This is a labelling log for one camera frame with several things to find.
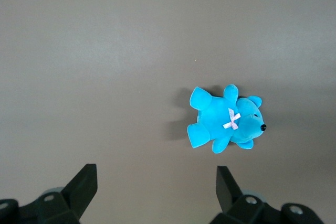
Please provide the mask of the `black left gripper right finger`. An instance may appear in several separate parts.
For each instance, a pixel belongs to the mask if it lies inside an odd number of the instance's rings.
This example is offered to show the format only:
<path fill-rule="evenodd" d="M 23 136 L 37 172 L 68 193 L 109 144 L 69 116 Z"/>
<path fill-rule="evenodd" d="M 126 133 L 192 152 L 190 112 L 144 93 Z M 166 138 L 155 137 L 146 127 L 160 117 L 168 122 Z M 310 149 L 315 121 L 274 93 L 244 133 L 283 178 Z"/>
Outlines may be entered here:
<path fill-rule="evenodd" d="M 323 224 L 320 217 L 305 205 L 286 203 L 277 210 L 257 196 L 244 194 L 226 166 L 217 167 L 216 196 L 222 212 L 211 223 Z"/>

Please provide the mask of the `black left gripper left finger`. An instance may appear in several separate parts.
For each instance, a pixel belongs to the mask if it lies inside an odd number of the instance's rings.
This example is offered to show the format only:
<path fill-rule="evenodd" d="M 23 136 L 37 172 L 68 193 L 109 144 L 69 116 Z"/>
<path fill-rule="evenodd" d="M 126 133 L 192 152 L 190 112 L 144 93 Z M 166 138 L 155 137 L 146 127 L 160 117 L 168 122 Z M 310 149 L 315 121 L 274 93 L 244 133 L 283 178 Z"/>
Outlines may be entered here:
<path fill-rule="evenodd" d="M 97 165 L 86 164 L 61 190 L 39 196 L 25 206 L 1 200 L 1 223 L 79 223 L 98 189 Z"/>

